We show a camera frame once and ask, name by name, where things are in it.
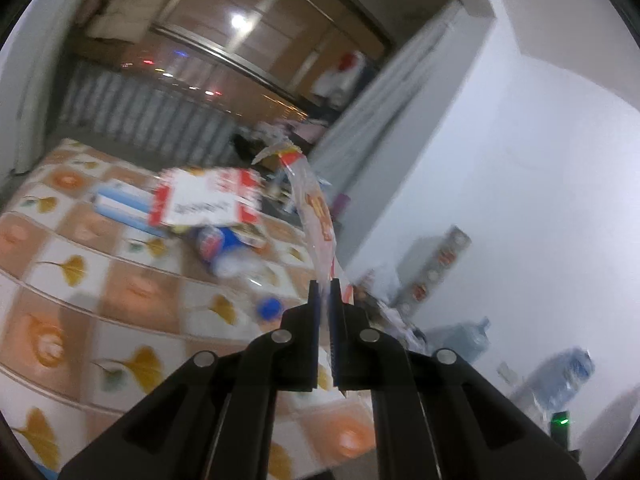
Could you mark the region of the grey curtain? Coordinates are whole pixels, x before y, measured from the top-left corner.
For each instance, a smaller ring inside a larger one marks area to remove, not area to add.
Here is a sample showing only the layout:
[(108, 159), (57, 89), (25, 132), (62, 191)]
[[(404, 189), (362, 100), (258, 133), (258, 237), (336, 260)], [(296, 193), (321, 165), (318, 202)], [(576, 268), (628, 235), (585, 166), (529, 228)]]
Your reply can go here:
[(420, 92), (466, 11), (452, 0), (388, 61), (310, 154), (314, 174), (334, 197), (367, 165), (394, 120)]

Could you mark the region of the metal balcony railing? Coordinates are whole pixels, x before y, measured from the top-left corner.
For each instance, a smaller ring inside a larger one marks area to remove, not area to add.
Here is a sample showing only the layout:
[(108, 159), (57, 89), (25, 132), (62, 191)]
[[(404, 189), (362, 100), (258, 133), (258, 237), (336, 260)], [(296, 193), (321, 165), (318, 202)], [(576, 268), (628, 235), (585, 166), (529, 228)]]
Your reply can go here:
[(56, 124), (169, 166), (222, 166), (241, 130), (230, 110), (160, 73), (73, 58)]

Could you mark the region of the pepsi plastic bottle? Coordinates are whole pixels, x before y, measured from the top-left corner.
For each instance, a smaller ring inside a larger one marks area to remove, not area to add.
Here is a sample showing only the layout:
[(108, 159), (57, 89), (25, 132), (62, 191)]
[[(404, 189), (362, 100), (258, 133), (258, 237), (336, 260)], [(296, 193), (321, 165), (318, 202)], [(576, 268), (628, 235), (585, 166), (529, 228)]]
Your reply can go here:
[(199, 226), (190, 232), (195, 250), (215, 278), (237, 280), (253, 286), (262, 298), (255, 311), (260, 322), (276, 322), (282, 315), (282, 302), (268, 290), (280, 284), (279, 278), (260, 252), (267, 240), (257, 226), (238, 223), (233, 226)]

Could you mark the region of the blue water jug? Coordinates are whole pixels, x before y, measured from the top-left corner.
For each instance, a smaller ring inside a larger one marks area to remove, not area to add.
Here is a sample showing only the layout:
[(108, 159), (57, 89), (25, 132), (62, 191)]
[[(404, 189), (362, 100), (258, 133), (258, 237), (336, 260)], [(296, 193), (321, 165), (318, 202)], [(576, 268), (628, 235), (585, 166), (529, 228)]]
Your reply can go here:
[(435, 328), (425, 337), (434, 350), (450, 349), (466, 362), (473, 364), (490, 346), (487, 335), (489, 327), (489, 318), (482, 318), (477, 323), (462, 322)]

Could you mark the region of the purple cup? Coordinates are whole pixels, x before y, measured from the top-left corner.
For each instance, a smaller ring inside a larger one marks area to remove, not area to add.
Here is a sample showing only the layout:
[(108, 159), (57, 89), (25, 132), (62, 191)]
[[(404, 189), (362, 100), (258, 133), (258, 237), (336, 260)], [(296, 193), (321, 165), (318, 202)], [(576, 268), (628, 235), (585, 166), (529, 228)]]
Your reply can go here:
[(332, 214), (334, 218), (338, 218), (348, 206), (350, 198), (348, 195), (341, 193), (335, 197), (332, 205)]

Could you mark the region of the blue white medicine box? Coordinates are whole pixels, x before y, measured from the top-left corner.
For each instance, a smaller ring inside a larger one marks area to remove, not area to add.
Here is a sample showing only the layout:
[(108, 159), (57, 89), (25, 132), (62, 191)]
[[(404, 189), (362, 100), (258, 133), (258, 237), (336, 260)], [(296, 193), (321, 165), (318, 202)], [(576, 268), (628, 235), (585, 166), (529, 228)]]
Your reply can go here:
[(164, 230), (150, 223), (152, 198), (153, 195), (142, 188), (111, 179), (98, 185), (92, 203), (94, 211), (103, 217), (146, 234), (166, 237)]

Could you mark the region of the red white snack bag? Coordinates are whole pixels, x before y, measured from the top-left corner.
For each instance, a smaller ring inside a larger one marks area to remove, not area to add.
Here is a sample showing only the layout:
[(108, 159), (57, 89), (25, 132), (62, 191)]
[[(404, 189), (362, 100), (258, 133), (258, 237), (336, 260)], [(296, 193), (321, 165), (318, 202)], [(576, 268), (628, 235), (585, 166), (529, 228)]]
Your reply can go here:
[(262, 177), (253, 169), (171, 168), (157, 177), (151, 226), (255, 224), (262, 211)]

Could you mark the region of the water dispenser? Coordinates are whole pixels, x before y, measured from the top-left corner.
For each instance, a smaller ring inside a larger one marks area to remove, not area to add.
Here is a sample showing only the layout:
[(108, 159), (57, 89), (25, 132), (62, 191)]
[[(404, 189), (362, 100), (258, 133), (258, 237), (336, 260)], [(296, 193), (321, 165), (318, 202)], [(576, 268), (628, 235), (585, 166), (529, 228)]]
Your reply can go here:
[(590, 353), (571, 348), (541, 363), (509, 396), (536, 424), (547, 426), (552, 415), (566, 409), (596, 370)]

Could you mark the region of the patterned tablecloth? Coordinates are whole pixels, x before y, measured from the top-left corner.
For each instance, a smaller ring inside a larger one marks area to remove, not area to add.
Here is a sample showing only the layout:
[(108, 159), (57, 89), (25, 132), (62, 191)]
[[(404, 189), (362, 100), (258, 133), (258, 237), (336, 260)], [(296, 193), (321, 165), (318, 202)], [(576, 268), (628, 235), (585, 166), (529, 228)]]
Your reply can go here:
[(262, 218), (258, 275), (223, 280), (177, 237), (94, 209), (104, 184), (152, 181), (66, 139), (2, 211), (1, 411), (48, 478), (194, 353), (226, 356), (269, 332), (262, 300), (305, 300), (312, 265), (292, 224)]

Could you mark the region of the clear red printed wrapper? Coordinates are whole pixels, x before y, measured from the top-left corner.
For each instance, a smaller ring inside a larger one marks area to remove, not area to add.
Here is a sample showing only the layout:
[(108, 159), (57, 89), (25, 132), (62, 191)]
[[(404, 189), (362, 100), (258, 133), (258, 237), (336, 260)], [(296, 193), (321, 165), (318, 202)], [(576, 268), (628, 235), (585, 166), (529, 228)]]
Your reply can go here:
[(333, 222), (320, 183), (302, 151), (289, 140), (267, 146), (254, 158), (253, 165), (263, 159), (276, 156), (288, 177), (292, 199), (302, 224), (306, 245), (320, 290), (327, 295), (333, 280), (344, 278), (338, 285), (342, 300), (353, 304), (354, 288), (345, 278), (335, 257), (336, 238)]

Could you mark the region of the beige hanging jacket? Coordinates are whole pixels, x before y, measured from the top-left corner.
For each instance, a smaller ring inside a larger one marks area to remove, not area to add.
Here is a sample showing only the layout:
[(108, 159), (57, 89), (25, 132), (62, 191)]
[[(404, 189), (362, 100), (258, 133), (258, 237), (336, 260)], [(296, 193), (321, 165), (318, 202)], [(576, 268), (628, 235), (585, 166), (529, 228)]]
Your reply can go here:
[(99, 40), (136, 44), (148, 30), (163, 0), (92, 0), (87, 2), (84, 32)]

